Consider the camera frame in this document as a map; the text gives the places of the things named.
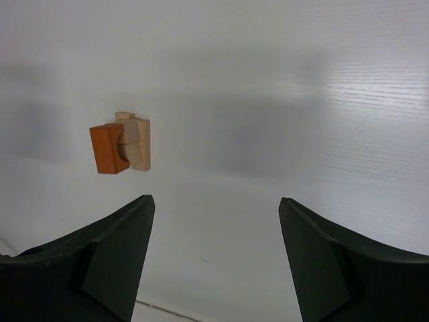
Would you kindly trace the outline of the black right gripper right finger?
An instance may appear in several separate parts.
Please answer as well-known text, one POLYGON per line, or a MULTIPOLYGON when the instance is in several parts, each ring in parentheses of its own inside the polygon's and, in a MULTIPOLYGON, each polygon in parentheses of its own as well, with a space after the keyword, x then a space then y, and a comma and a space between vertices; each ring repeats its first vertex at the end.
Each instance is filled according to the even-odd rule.
POLYGON ((280 225, 303 321, 427 321, 428 257, 375 241, 291 198, 280 225))

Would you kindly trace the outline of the small light wood cube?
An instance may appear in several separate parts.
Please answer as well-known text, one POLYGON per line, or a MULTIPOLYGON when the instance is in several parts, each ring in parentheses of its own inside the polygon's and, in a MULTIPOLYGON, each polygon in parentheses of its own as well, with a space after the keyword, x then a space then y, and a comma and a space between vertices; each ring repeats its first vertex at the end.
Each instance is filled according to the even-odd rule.
POLYGON ((117 146, 118 153, 122 159, 130 163, 130 167, 138 169, 141 166, 143 158, 141 156, 140 145, 138 141, 128 144, 119 144, 117 146))
POLYGON ((136 142, 139 139, 139 130, 136 119, 121 120, 124 127, 123 135, 121 136, 121 144, 129 144, 136 142))

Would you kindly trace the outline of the reddish arch wood block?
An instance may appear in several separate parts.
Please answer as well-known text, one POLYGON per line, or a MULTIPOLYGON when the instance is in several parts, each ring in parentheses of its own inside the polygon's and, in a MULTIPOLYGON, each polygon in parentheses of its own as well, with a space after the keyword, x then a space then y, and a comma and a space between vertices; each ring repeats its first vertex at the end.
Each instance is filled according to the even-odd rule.
POLYGON ((120 123, 106 123, 89 129, 97 172, 118 174, 130 168, 128 160, 119 153, 118 145, 125 128, 120 123))

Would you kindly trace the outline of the long light wood block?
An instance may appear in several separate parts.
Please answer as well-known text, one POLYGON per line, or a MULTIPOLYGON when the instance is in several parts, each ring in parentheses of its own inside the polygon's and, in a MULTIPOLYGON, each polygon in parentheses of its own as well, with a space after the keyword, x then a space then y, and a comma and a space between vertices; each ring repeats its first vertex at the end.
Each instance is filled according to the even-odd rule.
POLYGON ((139 131, 139 151, 141 160, 133 166, 133 169, 148 171, 151 169, 151 124, 149 119, 137 118, 137 128, 139 131))
POLYGON ((115 113, 115 121, 123 121, 123 120, 134 119, 134 118, 135 118, 134 113, 124 112, 124 111, 118 111, 115 113))

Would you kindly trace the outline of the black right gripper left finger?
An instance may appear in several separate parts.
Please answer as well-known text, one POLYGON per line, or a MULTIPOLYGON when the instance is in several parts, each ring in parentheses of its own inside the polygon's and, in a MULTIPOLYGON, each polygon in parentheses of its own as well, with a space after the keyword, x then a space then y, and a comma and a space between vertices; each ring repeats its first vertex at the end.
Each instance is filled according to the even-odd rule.
POLYGON ((1 256, 2 321, 130 321, 154 222, 142 195, 64 237, 1 256))

